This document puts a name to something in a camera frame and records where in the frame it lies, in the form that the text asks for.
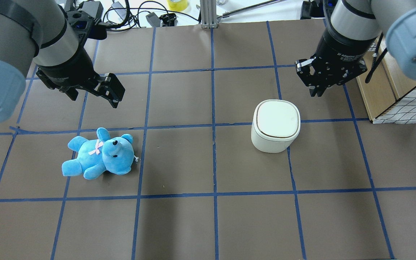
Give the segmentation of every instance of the blue teddy bear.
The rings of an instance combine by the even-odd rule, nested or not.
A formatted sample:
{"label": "blue teddy bear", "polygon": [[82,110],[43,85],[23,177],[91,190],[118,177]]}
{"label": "blue teddy bear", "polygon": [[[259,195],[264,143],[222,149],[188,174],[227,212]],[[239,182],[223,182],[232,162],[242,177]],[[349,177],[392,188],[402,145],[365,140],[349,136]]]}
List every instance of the blue teddy bear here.
{"label": "blue teddy bear", "polygon": [[76,136],[68,142],[68,148],[78,152],[78,157],[62,164],[64,176],[83,173],[85,179],[96,179],[105,171],[119,176],[131,171],[133,161],[137,161],[132,147],[133,137],[125,134],[110,138],[109,131],[103,127],[97,129],[97,137],[97,140],[88,140]]}

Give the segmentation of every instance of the teddy bear leg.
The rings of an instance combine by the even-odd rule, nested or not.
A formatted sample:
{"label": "teddy bear leg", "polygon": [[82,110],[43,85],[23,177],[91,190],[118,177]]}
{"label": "teddy bear leg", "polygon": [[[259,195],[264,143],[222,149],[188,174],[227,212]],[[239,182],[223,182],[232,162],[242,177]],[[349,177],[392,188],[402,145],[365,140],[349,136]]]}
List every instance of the teddy bear leg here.
{"label": "teddy bear leg", "polygon": [[89,167],[84,171],[84,178],[85,179],[96,179],[99,177],[102,173],[104,173],[107,169],[105,168],[105,165],[102,164],[96,164],[92,167]]}
{"label": "teddy bear leg", "polygon": [[86,141],[87,139],[82,136],[75,136],[72,140],[68,142],[67,146],[71,150],[78,152],[81,145]]}
{"label": "teddy bear leg", "polygon": [[65,161],[62,164],[62,174],[64,176],[79,176],[82,173],[83,171],[81,170],[81,164],[78,159]]}

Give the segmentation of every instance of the black cable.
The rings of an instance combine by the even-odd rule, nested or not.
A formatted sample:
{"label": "black cable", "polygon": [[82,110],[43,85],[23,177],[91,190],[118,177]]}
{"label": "black cable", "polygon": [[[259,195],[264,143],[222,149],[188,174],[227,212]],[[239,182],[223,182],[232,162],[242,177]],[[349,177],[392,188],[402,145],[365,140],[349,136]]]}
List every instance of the black cable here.
{"label": "black cable", "polygon": [[381,60],[385,57],[386,53],[388,53],[388,49],[387,48],[385,48],[383,50],[383,52],[380,54],[380,57],[377,59],[377,61],[375,62],[375,64],[372,66],[372,68],[368,72],[367,77],[365,78],[365,83],[366,84],[368,84],[370,82],[370,80],[372,79],[372,75],[373,75],[375,69],[381,63]]}
{"label": "black cable", "polygon": [[[145,13],[145,12],[150,13],[148,10],[142,10],[139,13]],[[128,28],[125,28],[125,29],[114,29],[114,30],[108,30],[108,31],[128,31],[128,30],[134,28],[134,26],[136,26],[136,25],[137,25],[137,23],[134,23],[132,26],[129,26]]]}
{"label": "black cable", "polygon": [[139,11],[140,11],[140,9],[141,9],[141,7],[145,4],[145,3],[156,3],[156,4],[159,4],[159,5],[161,5],[165,10],[166,10],[166,13],[167,14],[170,14],[169,12],[168,12],[168,9],[166,8],[166,6],[164,6],[164,5],[162,5],[161,3],[159,3],[159,2],[157,2],[157,1],[153,1],[153,0],[148,0],[148,1],[144,1],[144,2],[142,2],[140,5],[139,5],[139,7],[137,8],[137,16],[136,16],[136,18],[137,18],[137,26],[139,26],[139,28],[141,28],[140,27],[140,23],[139,23]]}
{"label": "black cable", "polygon": [[[125,26],[125,25],[129,25],[130,27],[129,27],[129,29],[130,28],[133,28],[135,25],[136,25],[136,17],[132,14],[132,12],[131,12],[131,10],[129,9],[129,8],[123,8],[123,9],[126,9],[127,10],[127,12],[129,12],[129,18],[127,19],[127,22],[125,22],[124,23],[124,25],[123,26]],[[113,25],[116,25],[116,26],[118,26],[118,23],[115,23],[115,22],[113,22],[113,21],[110,21],[110,19],[109,19],[109,11],[111,11],[111,10],[115,10],[115,8],[109,8],[106,12],[105,12],[105,14],[104,14],[104,17],[103,17],[103,19],[102,20],[104,20],[105,21],[105,18],[107,18],[107,21],[106,22],[108,22],[108,23],[111,23],[111,24],[113,24]],[[115,29],[107,29],[107,31],[123,31],[123,30],[115,30]]]}
{"label": "black cable", "polygon": [[117,25],[110,25],[108,28],[109,29],[117,29],[117,28],[121,28],[122,26],[126,25],[127,22],[129,22],[129,16],[131,15],[131,10],[129,9],[129,0],[124,0],[125,5],[126,5],[126,16],[125,19],[123,19],[123,21]]}
{"label": "black cable", "polygon": [[[111,11],[111,10],[123,10],[123,9],[125,9],[125,8],[122,8],[122,7],[120,7],[120,8],[110,8],[109,10],[107,10],[106,12],[105,12],[105,14],[104,14],[104,16],[109,12],[109,11]],[[163,10],[163,11],[166,11],[166,10],[164,10],[164,9],[161,9],[161,8],[143,8],[143,9],[146,9],[146,10]],[[193,20],[195,20],[195,21],[197,21],[198,22],[198,19],[197,18],[195,18],[195,17],[193,17],[193,16],[191,16],[190,14],[187,14],[187,13],[182,13],[182,12],[177,12],[177,11],[175,11],[175,10],[172,10],[171,11],[172,13],[179,13],[179,14],[183,14],[183,15],[185,15],[185,16],[188,16],[188,17],[190,17],[190,18],[192,18]]]}
{"label": "black cable", "polygon": [[383,39],[383,33],[380,34],[380,37],[378,39],[378,43],[375,47],[375,53],[373,54],[372,66],[375,66],[375,62],[377,61],[378,51],[380,50],[380,44],[381,44],[382,39]]}

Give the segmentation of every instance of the white plastic box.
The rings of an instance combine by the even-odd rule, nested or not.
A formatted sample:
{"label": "white plastic box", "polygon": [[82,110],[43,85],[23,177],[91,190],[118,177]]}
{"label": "white plastic box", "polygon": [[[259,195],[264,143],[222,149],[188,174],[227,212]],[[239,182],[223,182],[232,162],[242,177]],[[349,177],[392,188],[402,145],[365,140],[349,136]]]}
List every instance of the white plastic box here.
{"label": "white plastic box", "polygon": [[262,152],[280,153],[291,145],[300,128],[299,110],[293,103],[268,99],[255,109],[251,141]]}

